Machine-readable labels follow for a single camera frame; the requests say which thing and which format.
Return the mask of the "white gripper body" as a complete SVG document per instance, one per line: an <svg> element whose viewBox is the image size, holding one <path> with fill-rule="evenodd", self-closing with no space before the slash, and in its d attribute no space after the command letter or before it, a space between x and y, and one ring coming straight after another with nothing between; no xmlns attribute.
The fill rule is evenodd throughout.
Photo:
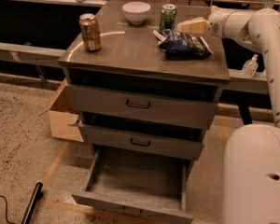
<svg viewBox="0 0 280 224"><path fill-rule="evenodd" d="M231 11L226 8L211 6L208 17L208 32L216 37L223 37L223 26Z"/></svg>

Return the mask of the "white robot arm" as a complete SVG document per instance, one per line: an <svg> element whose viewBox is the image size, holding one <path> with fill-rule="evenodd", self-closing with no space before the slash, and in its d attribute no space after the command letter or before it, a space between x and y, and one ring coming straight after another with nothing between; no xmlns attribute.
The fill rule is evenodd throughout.
<svg viewBox="0 0 280 224"><path fill-rule="evenodd" d="M208 31L262 55L274 122L245 125L230 136L222 224L280 224L280 13L212 6Z"/></svg>

